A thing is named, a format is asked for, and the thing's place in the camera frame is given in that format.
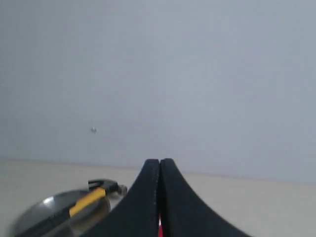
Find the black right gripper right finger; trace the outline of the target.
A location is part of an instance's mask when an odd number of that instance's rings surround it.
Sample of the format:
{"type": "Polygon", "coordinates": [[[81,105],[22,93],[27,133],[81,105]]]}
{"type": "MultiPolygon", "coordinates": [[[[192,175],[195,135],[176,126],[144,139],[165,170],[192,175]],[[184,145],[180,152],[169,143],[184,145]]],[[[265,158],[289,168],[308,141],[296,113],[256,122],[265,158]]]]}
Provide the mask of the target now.
{"type": "Polygon", "coordinates": [[[249,236],[211,209],[171,158],[160,161],[159,213],[164,237],[249,236]]]}

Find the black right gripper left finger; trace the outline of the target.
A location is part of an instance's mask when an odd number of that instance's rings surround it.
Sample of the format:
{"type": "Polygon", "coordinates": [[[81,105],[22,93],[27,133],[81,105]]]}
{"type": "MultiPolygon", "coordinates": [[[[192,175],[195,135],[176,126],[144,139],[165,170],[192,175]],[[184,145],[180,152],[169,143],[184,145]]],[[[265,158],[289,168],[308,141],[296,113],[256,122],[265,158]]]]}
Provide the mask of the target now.
{"type": "Polygon", "coordinates": [[[157,237],[157,190],[158,160],[148,159],[126,196],[85,236],[157,237]]]}

